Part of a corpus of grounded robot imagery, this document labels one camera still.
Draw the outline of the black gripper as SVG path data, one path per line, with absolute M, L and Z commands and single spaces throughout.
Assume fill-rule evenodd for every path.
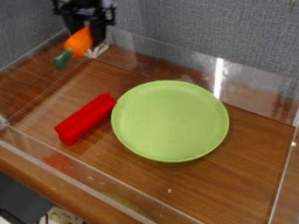
M 106 38 L 106 25 L 116 23 L 116 4 L 113 0 L 50 0 L 52 12 L 60 15 L 69 34 L 84 27 L 89 19 L 93 46 L 98 46 Z

